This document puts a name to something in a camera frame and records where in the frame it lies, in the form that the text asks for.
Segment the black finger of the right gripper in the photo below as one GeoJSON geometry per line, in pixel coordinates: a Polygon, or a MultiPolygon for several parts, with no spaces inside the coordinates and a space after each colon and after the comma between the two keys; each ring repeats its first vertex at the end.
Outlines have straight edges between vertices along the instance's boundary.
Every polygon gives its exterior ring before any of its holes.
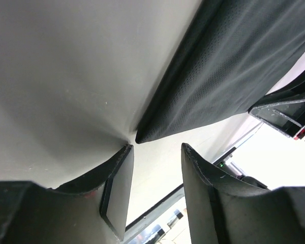
{"type": "Polygon", "coordinates": [[[305,140],[305,70],[286,86],[262,97],[248,113],[289,138],[305,140]]]}

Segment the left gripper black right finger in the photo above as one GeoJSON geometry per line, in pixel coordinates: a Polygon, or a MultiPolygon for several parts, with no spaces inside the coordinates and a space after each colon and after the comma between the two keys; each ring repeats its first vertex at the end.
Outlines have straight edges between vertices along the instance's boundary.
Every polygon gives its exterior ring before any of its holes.
{"type": "Polygon", "coordinates": [[[181,145],[192,243],[305,243],[305,187],[259,188],[181,145]]]}

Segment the black t shirt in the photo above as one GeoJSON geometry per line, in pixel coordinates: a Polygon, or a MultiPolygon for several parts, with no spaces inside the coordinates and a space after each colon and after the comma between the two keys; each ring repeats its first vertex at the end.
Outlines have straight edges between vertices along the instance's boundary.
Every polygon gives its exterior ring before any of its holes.
{"type": "Polygon", "coordinates": [[[137,126],[138,144],[247,110],[305,53],[305,1],[203,1],[137,126]]]}

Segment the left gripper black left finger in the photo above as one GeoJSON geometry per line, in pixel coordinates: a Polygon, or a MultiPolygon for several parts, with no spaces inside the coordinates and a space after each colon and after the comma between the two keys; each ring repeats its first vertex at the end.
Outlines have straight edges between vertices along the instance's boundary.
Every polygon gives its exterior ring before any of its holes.
{"type": "Polygon", "coordinates": [[[125,236],[134,149],[60,185],[0,181],[0,243],[120,243],[125,236]]]}

